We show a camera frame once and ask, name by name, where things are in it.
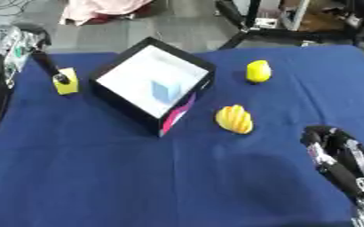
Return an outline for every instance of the yellow block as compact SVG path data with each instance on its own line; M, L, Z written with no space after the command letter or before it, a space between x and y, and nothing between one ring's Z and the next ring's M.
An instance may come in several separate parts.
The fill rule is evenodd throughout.
M69 67L60 69L60 72L68 78L70 83L63 84L52 77L53 84L55 85L58 93L62 96L78 92L78 78L75 74L75 70L72 67Z

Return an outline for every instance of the metal frame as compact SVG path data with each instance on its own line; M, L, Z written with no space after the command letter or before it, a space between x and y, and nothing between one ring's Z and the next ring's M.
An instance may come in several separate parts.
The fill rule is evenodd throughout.
M228 42L222 45L219 48L220 50L235 48L238 44L253 36L277 37L298 40L301 42L314 41L316 43L323 43L326 40L351 40L353 45L357 45L360 41L364 41L364 39L360 39L360 35L364 35L364 23L359 27L345 25L345 28L340 30L321 30L316 32L255 27L260 4L261 0L251 0L247 16L242 19L231 0L216 1L216 7L219 12L240 30Z

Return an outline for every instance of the robotic hand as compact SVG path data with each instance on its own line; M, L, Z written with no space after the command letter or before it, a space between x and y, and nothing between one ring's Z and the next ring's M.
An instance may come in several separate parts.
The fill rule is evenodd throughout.
M338 128L306 127L301 143L316 169L354 205L353 225L364 227L364 145Z

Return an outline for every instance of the yellow fruit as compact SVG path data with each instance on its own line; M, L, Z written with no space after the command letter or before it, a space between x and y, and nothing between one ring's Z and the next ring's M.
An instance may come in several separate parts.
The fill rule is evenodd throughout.
M248 134L253 129L251 115L242 106L226 106L215 116L220 127L239 134Z
M272 69L265 60L257 60L247 65L247 80L265 82L272 76Z

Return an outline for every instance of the yellow lemon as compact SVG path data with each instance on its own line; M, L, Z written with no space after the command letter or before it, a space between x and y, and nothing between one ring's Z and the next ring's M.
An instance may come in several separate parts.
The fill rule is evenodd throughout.
M247 65L247 80L250 82L265 82L272 76L272 69L265 60L257 60Z

